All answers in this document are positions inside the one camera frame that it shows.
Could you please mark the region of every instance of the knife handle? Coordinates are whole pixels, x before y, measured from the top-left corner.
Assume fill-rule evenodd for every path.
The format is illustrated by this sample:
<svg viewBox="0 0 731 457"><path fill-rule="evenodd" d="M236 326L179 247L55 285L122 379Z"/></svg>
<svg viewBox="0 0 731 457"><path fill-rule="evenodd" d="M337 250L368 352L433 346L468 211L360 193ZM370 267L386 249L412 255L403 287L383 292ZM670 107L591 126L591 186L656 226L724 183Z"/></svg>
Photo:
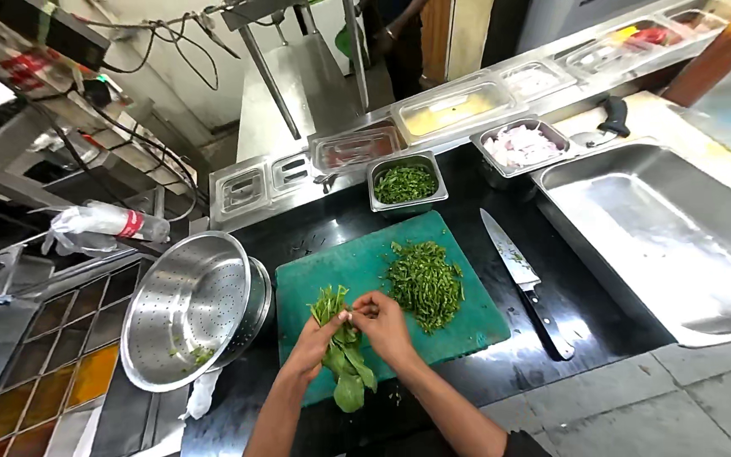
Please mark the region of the knife handle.
<svg viewBox="0 0 731 457"><path fill-rule="evenodd" d="M561 358L561 360L569 360L574 357L574 347L563 338L561 330L557 327L557 322L552 317L552 314L546 309L545 306L540 304L540 297L533 290L523 290L523 296L526 299L526 304L532 311L532 323L538 333L542 333L541 341L544 345L551 346L555 354Z"/></svg>
<svg viewBox="0 0 731 457"><path fill-rule="evenodd" d="M628 105L622 97L609 95L603 101L603 108L605 109L605 114L607 114L607 119L597 126L597 130L614 132L620 137L627 138L630 135L630 130L624 126L624 121L628 117Z"/></svg>

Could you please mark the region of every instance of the red label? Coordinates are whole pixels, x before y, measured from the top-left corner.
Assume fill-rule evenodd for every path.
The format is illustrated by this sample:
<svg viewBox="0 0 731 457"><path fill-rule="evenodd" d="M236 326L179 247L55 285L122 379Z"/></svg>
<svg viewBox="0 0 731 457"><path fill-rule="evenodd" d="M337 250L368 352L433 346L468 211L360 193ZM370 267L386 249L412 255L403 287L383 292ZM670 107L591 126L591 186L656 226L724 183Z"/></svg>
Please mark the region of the red label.
<svg viewBox="0 0 731 457"><path fill-rule="evenodd" d="M30 91L44 85L36 72L45 68L49 61L33 52L26 52L0 62L2 68L11 74L10 81L22 90Z"/></svg>
<svg viewBox="0 0 731 457"><path fill-rule="evenodd" d="M126 220L126 226L123 227L123 230L120 230L120 233L117 234L118 237L130 237L137 233L137 230L140 230L140 226L143 224L143 214L136 212L134 210L128 210L128 218Z"/></svg>

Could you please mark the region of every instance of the stainless steel sink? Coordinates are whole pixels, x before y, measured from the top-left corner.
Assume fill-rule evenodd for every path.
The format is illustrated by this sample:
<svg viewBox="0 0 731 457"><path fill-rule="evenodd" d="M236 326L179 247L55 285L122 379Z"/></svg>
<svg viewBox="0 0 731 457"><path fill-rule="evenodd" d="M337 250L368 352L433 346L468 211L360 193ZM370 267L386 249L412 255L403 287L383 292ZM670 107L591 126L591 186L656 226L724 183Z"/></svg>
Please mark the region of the stainless steel sink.
<svg viewBox="0 0 731 457"><path fill-rule="evenodd" d="M683 346L731 341L731 189L649 138L532 177L617 301L643 303Z"/></svg>

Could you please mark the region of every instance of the leafy greens bunch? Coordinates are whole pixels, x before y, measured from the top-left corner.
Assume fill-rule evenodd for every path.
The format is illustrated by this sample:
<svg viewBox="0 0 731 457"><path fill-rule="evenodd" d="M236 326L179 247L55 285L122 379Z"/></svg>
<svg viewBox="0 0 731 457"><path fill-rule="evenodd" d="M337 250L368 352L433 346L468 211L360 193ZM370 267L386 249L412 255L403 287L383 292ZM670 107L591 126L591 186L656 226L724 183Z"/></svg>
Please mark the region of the leafy greens bunch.
<svg viewBox="0 0 731 457"><path fill-rule="evenodd" d="M374 186L374 196L380 203L393 203L419 200L433 195L436 181L422 167L397 167L388 170Z"/></svg>
<svg viewBox="0 0 731 457"><path fill-rule="evenodd" d="M386 277L391 281L391 294L411 311L427 334L447 325L464 300L464 286L457 277L462 269L444 261L444 248L434 242L402 246L391 243L400 257L388 266Z"/></svg>
<svg viewBox="0 0 731 457"><path fill-rule="evenodd" d="M337 294L332 294L331 286L320 289L316 303L310 304L312 316L320 326L340 311L346 309L344 296L349 292L344 286L337 286ZM363 406L365 388L377 391L377 379L366 367L360 353L360 333L354 331L351 322L343 322L335 336L329 341L329 348L323 356L322 364L335 375L335 402L343 412L354 412Z"/></svg>

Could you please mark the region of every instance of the container of chopped onion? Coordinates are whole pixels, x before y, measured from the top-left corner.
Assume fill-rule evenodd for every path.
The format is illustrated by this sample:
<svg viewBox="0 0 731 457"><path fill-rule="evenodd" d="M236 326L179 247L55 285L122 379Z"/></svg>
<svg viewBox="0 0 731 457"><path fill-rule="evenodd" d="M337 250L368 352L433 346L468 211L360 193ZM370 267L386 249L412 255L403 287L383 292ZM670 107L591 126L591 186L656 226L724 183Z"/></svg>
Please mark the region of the container of chopped onion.
<svg viewBox="0 0 731 457"><path fill-rule="evenodd" d="M470 137L486 161L511 178L568 159L569 140L540 119L518 119Z"/></svg>

